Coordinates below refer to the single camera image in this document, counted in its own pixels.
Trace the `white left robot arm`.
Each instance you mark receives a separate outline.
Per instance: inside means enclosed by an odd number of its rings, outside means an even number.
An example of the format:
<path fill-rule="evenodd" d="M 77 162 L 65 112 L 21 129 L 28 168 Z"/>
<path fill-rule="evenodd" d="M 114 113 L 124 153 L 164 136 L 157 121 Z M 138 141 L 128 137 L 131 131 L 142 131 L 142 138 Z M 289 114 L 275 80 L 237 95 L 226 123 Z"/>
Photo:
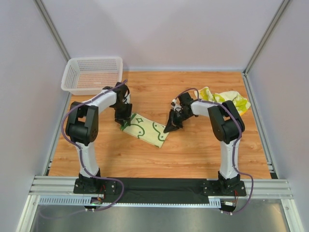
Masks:
<path fill-rule="evenodd" d="M 77 149 L 80 176 L 101 179 L 94 142 L 99 132 L 99 115 L 108 108 L 114 109 L 116 123 L 121 126 L 131 124 L 132 103 L 126 81 L 116 83 L 115 87 L 105 87 L 84 102 L 73 102 L 61 122 L 63 137 Z"/>

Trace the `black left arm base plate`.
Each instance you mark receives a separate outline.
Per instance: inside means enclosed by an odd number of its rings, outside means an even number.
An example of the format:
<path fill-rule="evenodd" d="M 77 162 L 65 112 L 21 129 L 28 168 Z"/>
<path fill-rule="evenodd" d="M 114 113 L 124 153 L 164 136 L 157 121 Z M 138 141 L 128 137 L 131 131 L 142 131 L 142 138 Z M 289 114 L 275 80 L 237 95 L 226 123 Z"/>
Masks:
<path fill-rule="evenodd" d="M 75 194 L 120 194 L 122 186 L 116 181 L 109 180 L 81 180 L 76 179 L 73 193 Z"/>

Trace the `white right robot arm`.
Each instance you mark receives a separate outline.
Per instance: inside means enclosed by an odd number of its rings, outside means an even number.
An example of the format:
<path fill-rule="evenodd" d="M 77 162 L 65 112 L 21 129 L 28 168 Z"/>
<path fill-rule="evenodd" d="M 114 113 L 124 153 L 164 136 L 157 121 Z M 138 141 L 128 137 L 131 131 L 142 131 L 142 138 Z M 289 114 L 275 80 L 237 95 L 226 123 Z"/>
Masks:
<path fill-rule="evenodd" d="M 183 127 L 183 122 L 193 116 L 206 116 L 210 119 L 212 131 L 220 142 L 221 165 L 217 187 L 221 191 L 231 191 L 240 184 L 238 151 L 244 123 L 232 101 L 216 103 L 203 100 L 172 102 L 164 133 Z"/>

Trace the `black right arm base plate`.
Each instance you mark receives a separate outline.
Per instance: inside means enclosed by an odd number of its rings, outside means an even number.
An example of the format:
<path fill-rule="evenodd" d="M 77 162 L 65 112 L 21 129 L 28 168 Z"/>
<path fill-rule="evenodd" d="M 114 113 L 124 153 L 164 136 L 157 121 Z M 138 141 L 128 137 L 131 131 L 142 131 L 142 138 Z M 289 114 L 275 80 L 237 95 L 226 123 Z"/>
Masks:
<path fill-rule="evenodd" d="M 202 194 L 204 196 L 246 196 L 246 188 L 243 181 L 229 187 L 224 186 L 218 180 L 206 180 L 202 184 Z"/>

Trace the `green and cream patterned towel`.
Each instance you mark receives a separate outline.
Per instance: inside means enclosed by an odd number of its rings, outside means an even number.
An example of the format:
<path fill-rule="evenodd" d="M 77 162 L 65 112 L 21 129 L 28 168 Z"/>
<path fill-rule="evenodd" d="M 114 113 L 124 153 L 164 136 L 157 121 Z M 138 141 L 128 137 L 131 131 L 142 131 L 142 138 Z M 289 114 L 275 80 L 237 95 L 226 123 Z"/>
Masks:
<path fill-rule="evenodd" d="M 120 126 L 120 130 L 158 148 L 162 147 L 169 135 L 169 132 L 164 133 L 164 125 L 151 121 L 137 113 L 131 115 L 130 125 L 125 123 Z"/>

